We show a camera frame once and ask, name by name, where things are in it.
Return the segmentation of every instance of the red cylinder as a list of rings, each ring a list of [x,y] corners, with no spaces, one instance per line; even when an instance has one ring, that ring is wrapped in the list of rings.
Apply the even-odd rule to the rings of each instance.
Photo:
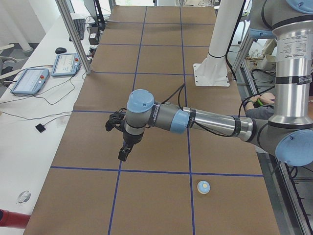
[[[28,214],[0,210],[0,227],[24,229],[29,219],[30,215]]]

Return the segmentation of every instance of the black keyboard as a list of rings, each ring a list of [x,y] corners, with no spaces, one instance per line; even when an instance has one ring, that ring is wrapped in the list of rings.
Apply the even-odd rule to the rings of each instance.
[[[78,32],[78,36],[80,38],[80,40],[84,39],[84,33],[85,33],[85,19],[74,19],[73,23],[75,25],[75,28]]]

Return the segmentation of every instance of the white desk surface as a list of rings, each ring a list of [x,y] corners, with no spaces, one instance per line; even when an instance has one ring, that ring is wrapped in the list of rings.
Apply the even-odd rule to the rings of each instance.
[[[73,14],[72,17],[73,19],[85,18],[86,15]],[[86,53],[90,47],[88,37],[89,34],[85,30],[84,40],[81,42]],[[75,52],[73,43],[68,39],[68,32],[60,16],[28,59],[24,68],[53,65],[57,47],[65,47],[68,52]],[[76,76],[72,78],[75,90],[55,105],[49,105],[43,99],[30,97],[21,101],[0,104],[0,111],[26,118],[38,118],[72,111],[84,82],[82,79],[84,73],[82,66]],[[69,77],[50,77],[40,93],[68,79]],[[69,92],[72,87],[71,83],[67,82],[40,96],[45,97],[49,102],[55,102]],[[0,102],[14,99],[19,98],[14,97],[7,89]],[[39,123],[45,124],[55,117],[57,116],[41,120],[22,120],[6,114],[0,115],[0,209],[25,214],[32,213],[69,117],[66,117],[66,123],[63,125],[54,120],[46,126],[46,130],[42,133],[39,133],[35,126]],[[17,204],[19,194],[26,190],[31,192],[29,201]],[[23,232],[23,229],[0,227],[1,235],[21,235]]]

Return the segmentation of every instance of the robotic arm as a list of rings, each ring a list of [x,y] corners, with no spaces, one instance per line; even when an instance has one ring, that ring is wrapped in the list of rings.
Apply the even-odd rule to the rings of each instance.
[[[311,0],[254,0],[251,26],[254,38],[272,31],[277,37],[276,98],[274,115],[267,120],[236,118],[154,100],[146,90],[130,94],[126,114],[110,115],[106,130],[123,132],[118,158],[125,161],[141,141],[146,126],[183,133],[186,128],[206,130],[223,137],[238,137],[289,165],[313,161],[313,121],[308,117],[313,45]]]

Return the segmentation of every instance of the computer mouse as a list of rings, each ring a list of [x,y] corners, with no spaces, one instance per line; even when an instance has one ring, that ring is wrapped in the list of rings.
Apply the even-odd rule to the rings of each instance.
[[[56,54],[61,54],[61,53],[65,53],[65,52],[67,52],[67,49],[64,47],[58,47],[55,49]]]

